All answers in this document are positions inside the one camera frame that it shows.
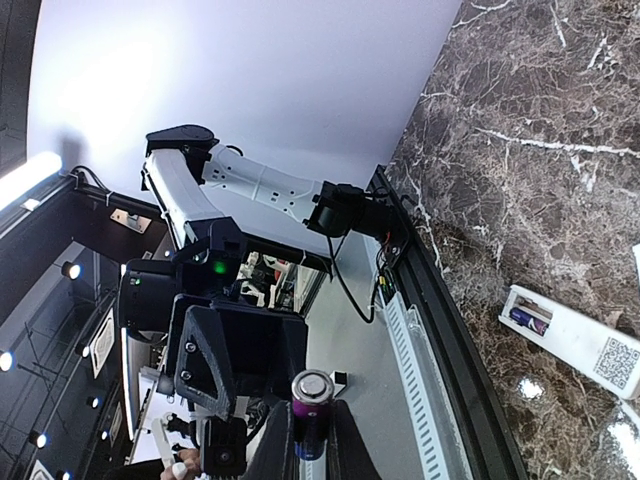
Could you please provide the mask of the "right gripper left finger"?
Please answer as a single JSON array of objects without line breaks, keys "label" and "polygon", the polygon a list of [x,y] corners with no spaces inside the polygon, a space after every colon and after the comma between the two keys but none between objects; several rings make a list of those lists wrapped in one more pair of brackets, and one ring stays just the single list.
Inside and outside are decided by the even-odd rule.
[{"label": "right gripper left finger", "polygon": [[264,434],[248,464],[244,478],[247,480],[298,478],[291,403],[279,402],[269,414]]}]

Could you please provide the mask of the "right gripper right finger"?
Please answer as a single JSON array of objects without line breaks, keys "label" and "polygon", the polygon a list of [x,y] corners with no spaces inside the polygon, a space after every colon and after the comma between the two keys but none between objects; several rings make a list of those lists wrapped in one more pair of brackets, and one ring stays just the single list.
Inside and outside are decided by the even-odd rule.
[{"label": "right gripper right finger", "polygon": [[327,478],[381,480],[344,400],[335,400],[331,407],[327,440]]}]

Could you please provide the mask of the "white remote control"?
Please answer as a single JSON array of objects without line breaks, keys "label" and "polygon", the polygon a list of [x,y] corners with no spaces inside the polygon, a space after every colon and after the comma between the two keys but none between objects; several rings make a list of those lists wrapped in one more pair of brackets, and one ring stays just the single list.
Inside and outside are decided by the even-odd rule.
[{"label": "white remote control", "polygon": [[[543,337],[509,317],[517,307],[549,324]],[[639,397],[639,340],[519,285],[499,321],[624,400]]]}]

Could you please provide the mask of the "white battery cover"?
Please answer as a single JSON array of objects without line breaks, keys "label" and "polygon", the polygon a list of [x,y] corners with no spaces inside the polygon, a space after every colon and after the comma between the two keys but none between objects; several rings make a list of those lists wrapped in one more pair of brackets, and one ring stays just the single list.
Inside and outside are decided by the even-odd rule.
[{"label": "white battery cover", "polygon": [[636,271],[638,279],[640,278],[640,244],[636,244],[632,247],[632,253],[635,259]]}]

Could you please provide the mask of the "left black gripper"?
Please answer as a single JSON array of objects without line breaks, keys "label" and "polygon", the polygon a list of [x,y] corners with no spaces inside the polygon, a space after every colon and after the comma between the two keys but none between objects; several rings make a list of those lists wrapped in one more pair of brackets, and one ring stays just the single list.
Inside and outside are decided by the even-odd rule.
[{"label": "left black gripper", "polygon": [[200,222],[196,232],[169,260],[127,263],[118,321],[137,340],[166,335],[177,393],[228,421],[236,395],[290,394],[306,367],[308,327],[241,295],[247,237],[233,220]]}]

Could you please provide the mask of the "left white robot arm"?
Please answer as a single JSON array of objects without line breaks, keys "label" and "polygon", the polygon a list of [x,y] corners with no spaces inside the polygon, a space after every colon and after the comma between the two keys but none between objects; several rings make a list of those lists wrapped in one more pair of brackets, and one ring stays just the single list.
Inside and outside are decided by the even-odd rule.
[{"label": "left white robot arm", "polygon": [[168,338],[171,392],[229,420],[239,397],[287,400],[305,367],[308,329],[294,312],[240,293],[247,235],[217,209],[214,190],[271,207],[326,238],[358,232],[386,242],[392,214],[379,193],[302,179],[223,146],[200,126],[147,136],[144,183],[175,240],[168,260],[132,260],[119,288],[119,325],[147,341]]}]

